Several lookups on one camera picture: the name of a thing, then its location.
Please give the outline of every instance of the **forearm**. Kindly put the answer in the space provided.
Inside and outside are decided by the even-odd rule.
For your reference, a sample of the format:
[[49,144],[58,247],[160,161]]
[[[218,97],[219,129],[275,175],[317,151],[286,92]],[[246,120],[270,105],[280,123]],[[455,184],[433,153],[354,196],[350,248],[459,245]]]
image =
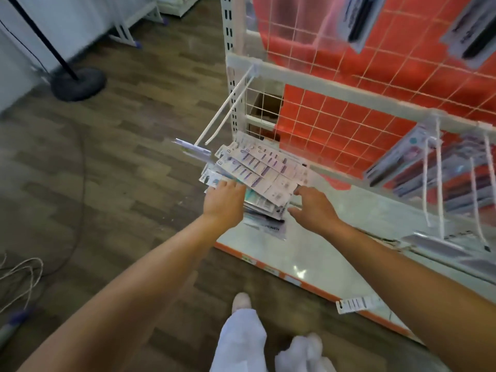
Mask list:
[[115,278],[53,333],[21,370],[123,367],[224,231],[214,220],[198,218]]
[[451,369],[493,369],[495,305],[349,225],[323,236]]

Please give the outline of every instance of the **white pants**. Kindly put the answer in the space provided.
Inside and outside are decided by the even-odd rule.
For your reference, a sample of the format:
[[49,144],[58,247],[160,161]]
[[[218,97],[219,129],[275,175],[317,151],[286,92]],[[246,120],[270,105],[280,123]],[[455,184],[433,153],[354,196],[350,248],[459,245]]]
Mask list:
[[[267,333],[254,309],[239,309],[220,332],[210,372],[265,372],[264,346]],[[276,372],[335,372],[331,361],[322,358],[322,344],[295,337],[288,350],[275,358]]]

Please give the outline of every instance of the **round black base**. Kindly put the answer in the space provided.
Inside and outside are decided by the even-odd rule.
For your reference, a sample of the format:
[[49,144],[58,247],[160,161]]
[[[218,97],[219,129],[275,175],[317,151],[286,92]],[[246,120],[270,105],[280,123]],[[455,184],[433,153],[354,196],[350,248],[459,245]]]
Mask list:
[[64,102],[78,102],[99,93],[107,84],[107,77],[100,69],[75,69],[79,80],[75,81],[67,73],[52,80],[53,95]]

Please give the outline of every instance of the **hand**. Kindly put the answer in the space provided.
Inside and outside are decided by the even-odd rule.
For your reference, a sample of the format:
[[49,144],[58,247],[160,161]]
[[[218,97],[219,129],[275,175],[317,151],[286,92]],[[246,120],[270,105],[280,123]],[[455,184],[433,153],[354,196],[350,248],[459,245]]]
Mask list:
[[301,210],[291,207],[288,212],[302,227],[324,236],[335,225],[341,224],[334,207],[322,192],[311,187],[298,187],[294,194],[301,196]]
[[228,230],[243,220],[246,186],[240,182],[220,181],[217,188],[209,187],[203,202],[203,216]]

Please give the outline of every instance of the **black pole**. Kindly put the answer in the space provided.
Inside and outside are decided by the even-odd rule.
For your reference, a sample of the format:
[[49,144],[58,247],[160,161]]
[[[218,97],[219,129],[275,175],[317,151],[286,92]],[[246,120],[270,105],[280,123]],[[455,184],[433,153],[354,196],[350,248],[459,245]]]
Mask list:
[[31,27],[31,29],[35,32],[35,34],[40,38],[44,45],[48,48],[48,50],[52,53],[53,56],[57,59],[57,61],[61,64],[62,68],[71,76],[71,78],[75,81],[79,81],[79,78],[76,73],[71,69],[69,64],[65,62],[65,60],[60,56],[57,50],[53,47],[50,41],[43,35],[38,26],[34,23],[31,17],[26,13],[26,11],[22,8],[22,6],[17,2],[17,0],[8,0],[12,6],[17,10],[17,12],[21,15],[22,18],[26,21],[26,23]]

